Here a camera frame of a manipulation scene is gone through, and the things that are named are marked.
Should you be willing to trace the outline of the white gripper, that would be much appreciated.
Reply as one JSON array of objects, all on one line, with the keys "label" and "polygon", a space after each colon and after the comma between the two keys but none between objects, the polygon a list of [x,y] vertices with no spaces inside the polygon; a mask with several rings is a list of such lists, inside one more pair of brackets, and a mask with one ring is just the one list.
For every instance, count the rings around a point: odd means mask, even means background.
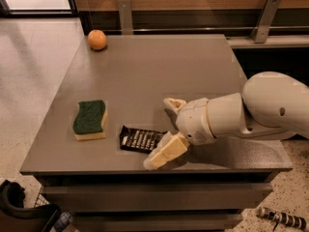
[{"label": "white gripper", "polygon": [[168,131],[162,137],[156,148],[144,160],[143,165],[146,169],[158,169],[183,155],[189,143],[201,146],[215,141],[208,121],[208,102],[206,98],[188,103],[185,100],[172,98],[163,100],[165,106],[178,115],[176,125],[179,132],[172,134]]}]

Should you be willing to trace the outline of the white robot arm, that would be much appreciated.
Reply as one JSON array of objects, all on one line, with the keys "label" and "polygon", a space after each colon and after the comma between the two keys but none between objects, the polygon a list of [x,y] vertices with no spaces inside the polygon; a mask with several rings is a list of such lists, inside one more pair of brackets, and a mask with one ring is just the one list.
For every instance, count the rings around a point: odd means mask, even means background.
[{"label": "white robot arm", "polygon": [[178,132],[166,133],[144,160],[155,170],[183,155],[189,146],[219,138],[279,140],[299,134],[309,138],[309,88],[280,72],[251,76],[240,93],[194,101],[166,98]]}]

